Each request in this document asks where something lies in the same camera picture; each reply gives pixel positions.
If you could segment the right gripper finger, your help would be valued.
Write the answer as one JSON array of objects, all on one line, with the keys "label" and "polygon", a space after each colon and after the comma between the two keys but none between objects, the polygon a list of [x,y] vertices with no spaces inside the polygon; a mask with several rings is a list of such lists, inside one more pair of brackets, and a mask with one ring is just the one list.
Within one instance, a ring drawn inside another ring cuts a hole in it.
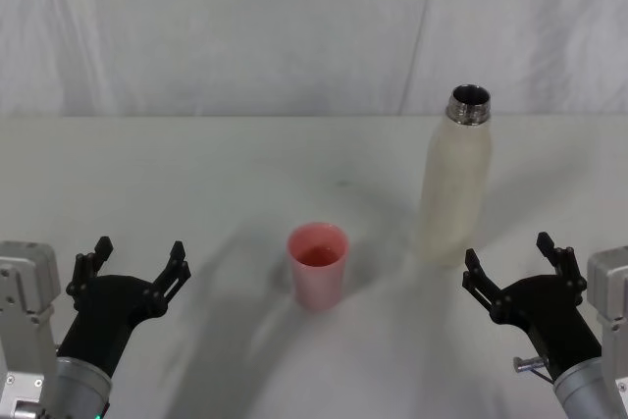
[{"label": "right gripper finger", "polygon": [[499,288],[484,272],[473,248],[465,252],[466,270],[463,273],[462,287],[465,288],[499,325],[509,322],[511,301],[509,293]]},{"label": "right gripper finger", "polygon": [[582,292],[587,289],[586,279],[582,276],[571,246],[558,247],[546,232],[537,236],[536,245],[542,255],[550,262],[555,274],[561,278],[566,287],[573,293],[576,302],[582,302]]}]

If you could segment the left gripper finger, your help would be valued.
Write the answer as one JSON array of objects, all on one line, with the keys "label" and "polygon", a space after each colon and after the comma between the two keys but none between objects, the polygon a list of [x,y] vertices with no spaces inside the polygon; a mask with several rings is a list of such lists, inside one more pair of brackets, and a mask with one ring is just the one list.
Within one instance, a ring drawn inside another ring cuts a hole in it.
[{"label": "left gripper finger", "polygon": [[176,240],[166,267],[143,292],[147,317],[163,316],[170,301],[190,277],[183,243]]},{"label": "left gripper finger", "polygon": [[78,253],[75,257],[72,279],[66,287],[67,295],[78,299],[86,291],[87,283],[98,275],[113,250],[111,239],[108,236],[102,236],[91,252]]}]

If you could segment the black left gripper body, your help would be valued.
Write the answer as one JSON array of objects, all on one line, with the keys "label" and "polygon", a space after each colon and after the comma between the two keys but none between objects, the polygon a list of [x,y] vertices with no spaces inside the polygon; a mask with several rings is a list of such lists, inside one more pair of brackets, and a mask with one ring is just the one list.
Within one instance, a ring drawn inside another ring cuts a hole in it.
[{"label": "black left gripper body", "polygon": [[77,315],[57,355],[86,362],[111,377],[134,328],[146,319],[151,284],[132,276],[108,275],[70,282]]}]

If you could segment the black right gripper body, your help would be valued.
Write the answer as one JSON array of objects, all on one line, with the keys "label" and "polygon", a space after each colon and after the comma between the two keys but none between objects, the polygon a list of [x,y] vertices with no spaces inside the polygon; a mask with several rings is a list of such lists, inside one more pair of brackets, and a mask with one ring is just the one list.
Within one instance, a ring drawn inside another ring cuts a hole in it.
[{"label": "black right gripper body", "polygon": [[602,347],[578,310],[584,278],[540,275],[504,289],[504,322],[526,333],[552,379],[602,355]]}]

